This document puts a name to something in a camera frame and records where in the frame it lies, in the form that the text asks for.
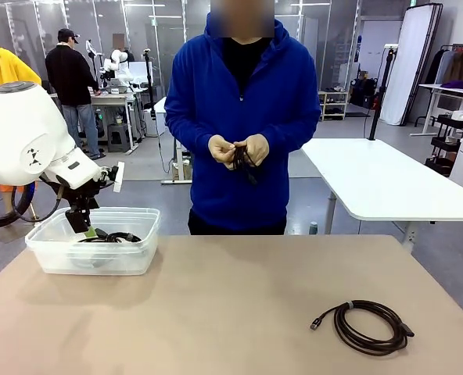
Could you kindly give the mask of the person's left hand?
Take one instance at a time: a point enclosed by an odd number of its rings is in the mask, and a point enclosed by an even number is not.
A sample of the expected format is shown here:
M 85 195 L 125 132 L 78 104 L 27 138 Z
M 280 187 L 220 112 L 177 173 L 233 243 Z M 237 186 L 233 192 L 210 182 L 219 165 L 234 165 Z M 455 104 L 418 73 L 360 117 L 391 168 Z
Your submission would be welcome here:
M 259 166 L 268 156 L 270 147 L 266 137 L 262 134 L 254 134 L 245 140 L 248 163 L 251 166 Z

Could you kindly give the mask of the person's right hand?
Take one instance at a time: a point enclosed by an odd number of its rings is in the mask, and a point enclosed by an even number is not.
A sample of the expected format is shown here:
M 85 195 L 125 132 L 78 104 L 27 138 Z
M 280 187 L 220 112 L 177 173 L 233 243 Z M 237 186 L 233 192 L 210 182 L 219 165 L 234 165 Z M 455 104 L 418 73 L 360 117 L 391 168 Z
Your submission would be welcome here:
M 218 163 L 231 163 L 234 158 L 235 146 L 220 135 L 216 134 L 209 139 L 208 149 Z

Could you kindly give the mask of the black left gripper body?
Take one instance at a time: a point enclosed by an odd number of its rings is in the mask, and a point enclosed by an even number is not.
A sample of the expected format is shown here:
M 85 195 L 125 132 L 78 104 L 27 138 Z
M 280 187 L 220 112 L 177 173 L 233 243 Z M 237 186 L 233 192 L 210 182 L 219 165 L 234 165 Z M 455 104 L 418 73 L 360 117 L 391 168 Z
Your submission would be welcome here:
M 72 189 L 69 186 L 63 186 L 62 197 L 68 201 L 70 205 L 70 212 L 82 213 L 99 208 L 99 204 L 95 199 L 98 194 L 99 182 L 89 180 L 84 185 L 76 189 Z

